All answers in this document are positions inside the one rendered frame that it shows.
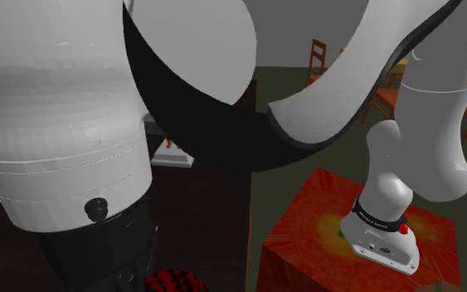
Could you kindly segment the red patterned robot stand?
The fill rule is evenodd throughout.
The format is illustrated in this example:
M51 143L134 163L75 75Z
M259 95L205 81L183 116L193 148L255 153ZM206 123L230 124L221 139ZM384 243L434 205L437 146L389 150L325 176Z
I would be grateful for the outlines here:
M316 168L262 246L256 292L462 292L454 223L419 207L406 209L414 275L353 252L340 222L362 189Z

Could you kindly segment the red black zigzag ball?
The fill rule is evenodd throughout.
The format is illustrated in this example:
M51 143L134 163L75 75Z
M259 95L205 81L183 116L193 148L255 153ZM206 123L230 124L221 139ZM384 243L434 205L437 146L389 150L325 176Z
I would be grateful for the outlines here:
M154 271L144 285L146 292L209 292L202 280L179 269Z

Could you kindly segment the orange figure on white base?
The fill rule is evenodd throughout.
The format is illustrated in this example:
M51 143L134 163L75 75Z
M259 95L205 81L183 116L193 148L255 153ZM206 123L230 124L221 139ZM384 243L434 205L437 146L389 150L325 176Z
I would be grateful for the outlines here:
M169 139L166 133L163 134L163 137L164 140L155 151L151 164L153 166L190 168L194 158Z

